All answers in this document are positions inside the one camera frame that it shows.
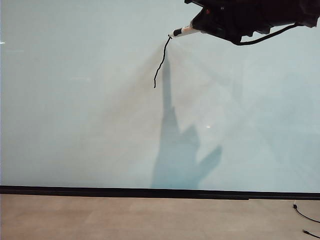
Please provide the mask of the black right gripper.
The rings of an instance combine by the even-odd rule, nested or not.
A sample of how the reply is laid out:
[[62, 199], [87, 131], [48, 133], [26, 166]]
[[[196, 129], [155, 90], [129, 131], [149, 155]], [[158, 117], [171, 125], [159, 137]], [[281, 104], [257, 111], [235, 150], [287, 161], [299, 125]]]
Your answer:
[[[232, 43], [239, 43], [243, 36], [252, 37], [254, 32], [268, 35], [272, 27], [266, 20], [261, 0], [226, 0], [223, 4], [221, 0], [184, 0], [184, 3], [203, 7], [190, 22], [193, 29], [224, 36]], [[219, 5], [221, 24], [210, 9]]]

